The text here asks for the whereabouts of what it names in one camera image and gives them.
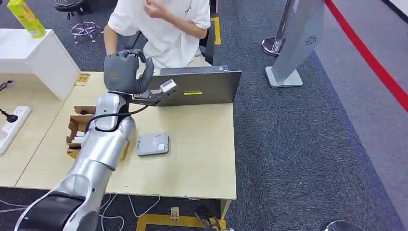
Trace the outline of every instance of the white t-shirt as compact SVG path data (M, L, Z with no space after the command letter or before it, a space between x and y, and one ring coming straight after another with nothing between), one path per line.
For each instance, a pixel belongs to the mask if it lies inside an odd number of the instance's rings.
M145 0L119 0L108 25L116 33L131 36L140 30L148 42L143 48L155 67L186 67L198 50L199 39L188 35L171 23L151 18L143 9ZM159 3L173 15L208 29L209 0L161 0Z

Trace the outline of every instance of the light wooden desk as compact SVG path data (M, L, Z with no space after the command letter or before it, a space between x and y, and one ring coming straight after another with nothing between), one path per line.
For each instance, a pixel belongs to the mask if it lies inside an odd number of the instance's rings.
M0 92L0 107L13 112L16 106L30 106L31 115L13 143L0 157L0 186L14 187L57 116L63 101L39 80L30 75L0 74L0 83L15 80L14 85ZM6 117L0 115L0 126Z
M103 73L74 87L28 164L17 187L50 189L73 165L66 154L68 118L76 105L95 105L106 92ZM130 111L140 108L131 105ZM170 152L138 157L135 139L113 173L107 192L220 199L222 218L236 199L232 104L149 107L133 116L136 133L168 132Z

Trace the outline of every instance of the white cable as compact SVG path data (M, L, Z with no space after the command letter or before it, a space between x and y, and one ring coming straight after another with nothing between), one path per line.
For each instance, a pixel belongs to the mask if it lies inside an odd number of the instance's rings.
M110 193L108 193L108 195L109 195L109 198L106 200L106 202L105 202L105 204L103 204L102 206L101 206L101 209L103 208L103 207L105 207L105 205L109 202L109 200L111 199L111 194Z
M11 203L8 203L2 200L0 200L0 202L5 203L6 205L15 206L15 207L28 207L28 205L15 205L15 204L11 204Z
M26 210L26 209L27 209L27 208L12 208L12 209L0 210L0 213L8 213L8 212L19 211L19 210Z
M159 196L159 199L156 201L156 203L154 203L150 208L148 208L148 209L146 210L146 212L144 212L144 213L142 213L142 214L140 214L140 215L138 216L138 215L136 215L135 208L133 207L133 203L132 203L132 200L131 200L131 198L130 198L130 195L128 194L127 196L128 196L128 198L129 198L130 205L132 206L133 214L134 214L135 217L137 217L137 218L140 218L140 217L142 217L143 215L145 215L147 212L150 211L150 209L152 209L154 206L156 206L156 204L159 203L159 201L160 201L160 196Z
M8 213L8 212L13 212L13 211L20 211L20 210L26 210L28 205L15 205L15 204L11 204L5 201L0 200L0 202L6 204L6 205L10 205L10 206L15 206L15 207L22 207L22 208L12 208L12 209L5 209L5 210L0 210L0 213Z
M101 216L101 227L102 227L102 231L105 231L105 228L103 227L103 219L107 218L107 219L115 219L115 218L120 218L122 220L122 227L120 227L119 231L122 231L123 227L125 226L125 219L123 219L123 217L121 216L116 216L116 217L106 217L105 216L105 212L106 210L109 208L109 206L111 205L112 201L114 201L115 197L117 196L117 194L115 194L113 196L113 198L111 199L111 201L109 201L108 206L106 206L105 210L103 211L102 215L99 214L99 216Z

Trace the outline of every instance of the office chair base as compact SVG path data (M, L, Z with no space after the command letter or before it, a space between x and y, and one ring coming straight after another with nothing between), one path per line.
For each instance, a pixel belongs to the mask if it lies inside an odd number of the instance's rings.
M92 43L96 42L95 40L96 36L93 35L95 32L97 32L96 35L104 33L104 31L102 31L101 28L97 26L94 22L77 23L71 29L71 33L74 36L75 44L79 44L79 41L77 39L78 36L85 35L88 35L92 39L91 41Z

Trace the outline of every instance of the person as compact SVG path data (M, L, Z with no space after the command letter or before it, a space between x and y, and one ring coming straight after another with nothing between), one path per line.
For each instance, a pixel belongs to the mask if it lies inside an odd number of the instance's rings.
M209 0L118 0L104 31L107 54L116 53L117 34L147 38L143 48L155 69L210 65L198 44L210 27Z

